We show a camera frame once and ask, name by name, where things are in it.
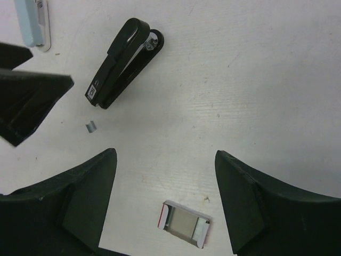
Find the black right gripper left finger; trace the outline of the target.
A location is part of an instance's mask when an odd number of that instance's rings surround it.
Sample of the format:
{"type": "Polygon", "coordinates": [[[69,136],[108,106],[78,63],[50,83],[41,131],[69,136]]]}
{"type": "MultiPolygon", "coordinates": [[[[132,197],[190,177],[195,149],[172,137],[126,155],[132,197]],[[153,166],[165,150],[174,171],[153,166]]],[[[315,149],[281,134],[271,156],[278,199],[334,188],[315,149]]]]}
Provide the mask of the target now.
{"type": "Polygon", "coordinates": [[[99,242],[117,168],[109,148],[1,196],[1,255],[114,255],[99,242]]]}

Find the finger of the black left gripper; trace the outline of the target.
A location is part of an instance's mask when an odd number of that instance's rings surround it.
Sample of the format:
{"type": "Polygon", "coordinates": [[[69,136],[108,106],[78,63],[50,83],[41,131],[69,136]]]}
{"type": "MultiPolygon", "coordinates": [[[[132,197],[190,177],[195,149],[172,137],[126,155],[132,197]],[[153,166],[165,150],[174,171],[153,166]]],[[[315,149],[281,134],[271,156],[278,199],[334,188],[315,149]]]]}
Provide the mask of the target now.
{"type": "Polygon", "coordinates": [[[69,75],[1,69],[1,137],[25,141],[73,85],[69,75]]]}
{"type": "Polygon", "coordinates": [[[33,57],[32,52],[22,46],[0,42],[0,67],[12,70],[33,57]]]}

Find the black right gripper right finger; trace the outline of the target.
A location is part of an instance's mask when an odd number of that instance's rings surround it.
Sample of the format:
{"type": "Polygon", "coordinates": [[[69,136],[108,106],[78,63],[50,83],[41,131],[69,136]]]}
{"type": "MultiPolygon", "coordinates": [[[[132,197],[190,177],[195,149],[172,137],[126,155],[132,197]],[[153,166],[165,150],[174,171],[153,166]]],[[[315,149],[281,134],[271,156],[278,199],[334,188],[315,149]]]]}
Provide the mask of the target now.
{"type": "Polygon", "coordinates": [[[235,255],[340,255],[340,199],[256,170],[219,150],[215,173],[235,255]]]}

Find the light blue white stapler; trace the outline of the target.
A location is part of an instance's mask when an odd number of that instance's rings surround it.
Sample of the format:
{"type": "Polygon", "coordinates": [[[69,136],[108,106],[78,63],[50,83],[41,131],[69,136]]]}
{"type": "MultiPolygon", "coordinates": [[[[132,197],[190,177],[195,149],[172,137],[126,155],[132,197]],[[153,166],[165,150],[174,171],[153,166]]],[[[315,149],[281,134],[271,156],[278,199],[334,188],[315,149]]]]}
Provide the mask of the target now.
{"type": "Polygon", "coordinates": [[[14,4],[25,46],[47,52],[51,48],[48,2],[15,0],[14,4]]]}

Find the small staple strip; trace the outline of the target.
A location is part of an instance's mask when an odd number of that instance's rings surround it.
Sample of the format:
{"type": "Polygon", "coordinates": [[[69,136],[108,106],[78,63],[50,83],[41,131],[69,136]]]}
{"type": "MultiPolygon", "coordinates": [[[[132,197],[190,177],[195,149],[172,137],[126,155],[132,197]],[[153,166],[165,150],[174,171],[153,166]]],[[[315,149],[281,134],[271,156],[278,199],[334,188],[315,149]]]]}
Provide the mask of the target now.
{"type": "Polygon", "coordinates": [[[86,124],[86,128],[89,133],[93,133],[97,129],[94,121],[90,121],[88,124],[86,124]]]}

